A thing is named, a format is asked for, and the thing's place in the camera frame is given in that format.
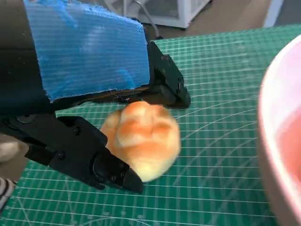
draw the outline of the bread roll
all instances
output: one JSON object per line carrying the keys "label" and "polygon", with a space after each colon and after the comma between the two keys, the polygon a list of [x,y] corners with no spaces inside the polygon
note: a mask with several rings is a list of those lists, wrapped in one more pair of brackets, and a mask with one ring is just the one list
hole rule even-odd
{"label": "bread roll", "polygon": [[148,182],[160,177],[180,152],[180,130],[172,115],[160,105],[134,102],[110,114],[101,132],[107,148]]}

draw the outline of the green cutting mat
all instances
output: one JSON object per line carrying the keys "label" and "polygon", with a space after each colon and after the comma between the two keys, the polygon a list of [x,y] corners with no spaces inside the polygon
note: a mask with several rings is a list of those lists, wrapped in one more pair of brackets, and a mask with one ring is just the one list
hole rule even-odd
{"label": "green cutting mat", "polygon": [[[34,162],[18,182],[2,226],[275,226],[260,182],[256,104],[265,69],[301,26],[158,41],[185,77],[191,106],[172,110],[182,151],[143,195],[102,192]],[[100,127],[121,105],[82,106]]]}

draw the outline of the white furniture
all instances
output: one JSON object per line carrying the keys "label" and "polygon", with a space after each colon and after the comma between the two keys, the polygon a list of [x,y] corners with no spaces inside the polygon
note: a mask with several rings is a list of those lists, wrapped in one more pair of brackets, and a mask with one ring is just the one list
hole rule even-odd
{"label": "white furniture", "polygon": [[[154,24],[187,28],[193,18],[210,0],[139,0],[150,14]],[[145,11],[133,0],[105,0],[108,8],[118,14],[136,17],[150,23]]]}
{"label": "white furniture", "polygon": [[118,3],[118,0],[104,0],[108,9],[118,14],[121,14],[122,10],[123,16],[127,17],[134,17],[138,19],[139,10],[142,9],[145,17],[147,18],[147,23],[150,23],[155,29],[157,39],[161,39],[162,37],[160,36],[159,30],[156,24],[153,22],[147,8],[145,7],[145,3],[147,3],[148,1],[150,0],[123,0],[121,9],[120,5],[118,6],[118,4],[114,4]]}

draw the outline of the blue tape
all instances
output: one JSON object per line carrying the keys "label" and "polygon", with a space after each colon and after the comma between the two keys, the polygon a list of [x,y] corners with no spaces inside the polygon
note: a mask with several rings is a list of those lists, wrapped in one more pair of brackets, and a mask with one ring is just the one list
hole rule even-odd
{"label": "blue tape", "polygon": [[50,101],[149,84],[143,26],[100,6],[70,2],[24,0]]}

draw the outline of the bolt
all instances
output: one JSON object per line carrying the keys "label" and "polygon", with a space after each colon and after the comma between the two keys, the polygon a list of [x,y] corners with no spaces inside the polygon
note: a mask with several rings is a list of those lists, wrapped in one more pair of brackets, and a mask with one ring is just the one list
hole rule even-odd
{"label": "bolt", "polygon": [[79,133],[80,133],[80,128],[79,128],[78,126],[76,126],[76,127],[74,128],[73,132],[75,133],[76,136],[79,135]]}
{"label": "bolt", "polygon": [[64,159],[65,158],[65,152],[59,152],[57,157],[58,157],[58,159]]}
{"label": "bolt", "polygon": [[112,176],[112,177],[111,177],[111,181],[112,181],[112,182],[115,182],[115,180],[116,180],[116,176]]}

